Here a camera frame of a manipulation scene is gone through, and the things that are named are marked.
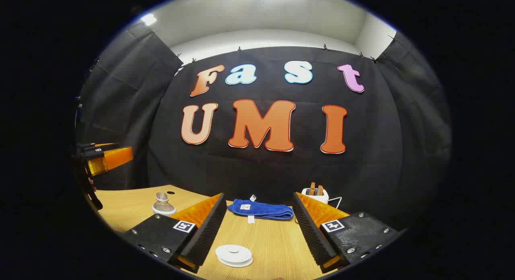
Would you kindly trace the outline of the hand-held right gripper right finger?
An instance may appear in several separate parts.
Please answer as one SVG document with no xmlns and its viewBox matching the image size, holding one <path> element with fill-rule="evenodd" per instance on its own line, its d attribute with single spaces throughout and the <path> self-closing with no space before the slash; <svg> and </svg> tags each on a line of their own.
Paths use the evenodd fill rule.
<svg viewBox="0 0 515 280">
<path fill-rule="evenodd" d="M 298 192 L 293 198 L 295 217 L 322 273 L 360 262 L 403 233 L 366 212 L 348 214 Z"/>
</svg>

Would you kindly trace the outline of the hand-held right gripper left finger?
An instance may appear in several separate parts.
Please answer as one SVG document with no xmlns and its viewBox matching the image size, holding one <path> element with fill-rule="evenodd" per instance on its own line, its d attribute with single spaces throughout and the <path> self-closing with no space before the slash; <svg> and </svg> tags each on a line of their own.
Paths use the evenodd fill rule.
<svg viewBox="0 0 515 280">
<path fill-rule="evenodd" d="M 171 216 L 155 214 L 122 234 L 122 238 L 161 262 L 197 273 L 208 256 L 224 219 L 223 193 Z"/>
</svg>

